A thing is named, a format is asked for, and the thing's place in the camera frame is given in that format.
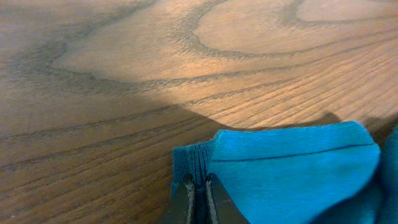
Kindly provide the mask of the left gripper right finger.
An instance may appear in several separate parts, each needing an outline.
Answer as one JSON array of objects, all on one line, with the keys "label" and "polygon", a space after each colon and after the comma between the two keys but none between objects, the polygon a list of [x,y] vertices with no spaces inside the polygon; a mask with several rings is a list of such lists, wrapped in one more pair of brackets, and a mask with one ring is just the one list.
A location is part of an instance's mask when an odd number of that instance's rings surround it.
[{"label": "left gripper right finger", "polygon": [[207,223],[210,224],[248,224],[224,185],[216,174],[210,173],[206,180]]}]

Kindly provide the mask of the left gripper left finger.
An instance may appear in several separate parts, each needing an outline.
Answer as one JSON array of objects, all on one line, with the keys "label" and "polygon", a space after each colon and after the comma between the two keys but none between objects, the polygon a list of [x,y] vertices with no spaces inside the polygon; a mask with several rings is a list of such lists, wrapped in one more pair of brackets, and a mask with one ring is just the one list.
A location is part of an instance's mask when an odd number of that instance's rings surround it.
[{"label": "left gripper left finger", "polygon": [[161,224],[192,224],[195,216],[195,185],[193,176],[187,174],[171,198],[158,223]]}]

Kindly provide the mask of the blue polo shirt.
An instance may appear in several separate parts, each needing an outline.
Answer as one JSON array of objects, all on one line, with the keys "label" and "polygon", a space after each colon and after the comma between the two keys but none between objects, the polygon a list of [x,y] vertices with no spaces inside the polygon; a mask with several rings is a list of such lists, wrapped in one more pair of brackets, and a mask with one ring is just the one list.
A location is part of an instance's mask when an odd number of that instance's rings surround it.
[{"label": "blue polo shirt", "polygon": [[210,174],[249,223],[397,222],[396,129],[383,146],[355,121],[221,130],[209,141],[173,150],[172,194],[187,174],[197,223],[209,218]]}]

